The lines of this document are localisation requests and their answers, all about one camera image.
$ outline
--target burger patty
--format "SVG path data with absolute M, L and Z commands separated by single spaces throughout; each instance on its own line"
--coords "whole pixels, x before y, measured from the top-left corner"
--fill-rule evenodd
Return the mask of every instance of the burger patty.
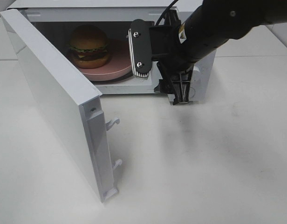
M 105 52 L 95 53 L 93 55 L 88 55 L 85 57 L 79 57 L 75 51 L 71 51 L 71 52 L 75 58 L 77 58 L 78 60 L 81 60 L 81 61 L 93 61 L 93 60 L 96 60 L 99 58 L 103 58 L 104 56 L 106 56 L 108 54 L 108 52 L 105 51 Z

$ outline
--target warning label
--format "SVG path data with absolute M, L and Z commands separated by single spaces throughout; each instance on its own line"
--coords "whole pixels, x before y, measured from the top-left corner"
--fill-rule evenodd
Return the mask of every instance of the warning label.
M 187 40 L 186 33 L 185 33 L 185 23 L 183 23 L 180 26 L 180 29 L 179 29 L 179 40 L 180 40 L 180 43 L 184 43 L 184 41 Z

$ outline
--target pink plate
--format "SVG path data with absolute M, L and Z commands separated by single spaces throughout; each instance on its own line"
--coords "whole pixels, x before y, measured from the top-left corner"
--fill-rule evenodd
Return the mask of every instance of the pink plate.
M 111 57 L 104 66 L 95 69 L 77 68 L 91 81 L 109 81 L 129 73 L 131 60 L 128 42 L 109 40 L 108 50 Z

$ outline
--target microwave door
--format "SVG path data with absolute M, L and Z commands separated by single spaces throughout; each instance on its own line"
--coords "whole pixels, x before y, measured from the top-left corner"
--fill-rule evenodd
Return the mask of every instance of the microwave door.
M 103 202 L 117 191 L 100 91 L 17 9 L 1 17 L 43 116 Z

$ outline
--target hamburger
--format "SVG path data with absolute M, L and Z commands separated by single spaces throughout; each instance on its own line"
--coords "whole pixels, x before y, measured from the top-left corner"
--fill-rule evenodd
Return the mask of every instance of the hamburger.
M 102 30 L 92 25 L 82 25 L 71 34 L 69 57 L 80 68 L 98 68 L 110 58 L 107 45 L 108 38 Z

